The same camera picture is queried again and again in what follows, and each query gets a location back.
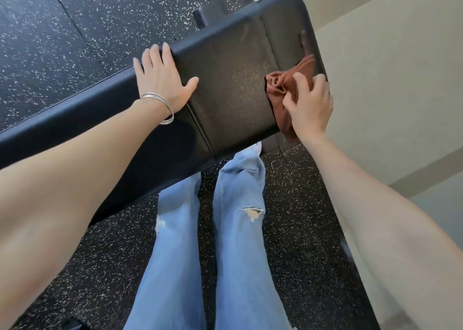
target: forearm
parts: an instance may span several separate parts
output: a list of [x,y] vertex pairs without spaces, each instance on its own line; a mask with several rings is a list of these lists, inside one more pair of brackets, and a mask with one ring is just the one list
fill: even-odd
[[169,115],[156,100],[0,171],[0,329],[72,256],[97,208],[148,134]]
[[372,272],[421,329],[456,329],[463,312],[461,250],[425,212],[326,136],[304,145]]

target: speckled floor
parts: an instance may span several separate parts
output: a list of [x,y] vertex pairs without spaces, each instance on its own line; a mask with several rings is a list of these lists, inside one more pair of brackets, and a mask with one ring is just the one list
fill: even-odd
[[[194,9],[212,0],[0,0],[0,130],[111,75],[143,48],[196,30]],[[252,0],[226,0],[231,10]],[[293,326],[378,329],[310,155],[276,141],[267,169],[265,245]],[[200,259],[208,327],[216,269],[211,200],[218,170],[200,189]],[[93,330],[122,329],[154,244],[157,197],[92,226],[72,260],[14,329],[57,329],[75,316]]]

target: light blue jeans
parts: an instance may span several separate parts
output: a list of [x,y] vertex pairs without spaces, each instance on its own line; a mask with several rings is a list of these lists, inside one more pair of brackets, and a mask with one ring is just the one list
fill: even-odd
[[[124,330],[204,330],[197,173],[159,194],[156,243]],[[287,330],[263,244],[265,168],[247,148],[220,170],[213,199],[216,330]]]

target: torn hole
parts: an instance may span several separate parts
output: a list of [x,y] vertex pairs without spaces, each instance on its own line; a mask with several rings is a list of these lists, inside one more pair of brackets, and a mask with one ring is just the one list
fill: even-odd
[[251,222],[254,222],[262,213],[263,209],[256,207],[243,208],[243,211],[251,218]]
[[166,226],[166,222],[160,216],[156,217],[156,227],[154,228],[156,235],[159,234],[159,230]]

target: silver bangle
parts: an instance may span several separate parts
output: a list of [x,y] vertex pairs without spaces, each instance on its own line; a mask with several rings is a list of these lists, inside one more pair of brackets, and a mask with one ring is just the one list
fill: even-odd
[[169,108],[169,111],[172,113],[172,115],[170,116],[169,119],[163,120],[161,122],[162,125],[170,124],[171,122],[174,121],[174,111],[172,110],[172,107],[170,106],[170,103],[168,102],[168,100],[166,100],[164,97],[162,97],[161,95],[158,95],[157,93],[145,93],[140,98],[141,99],[155,99],[155,100],[161,101],[167,106],[167,108]]

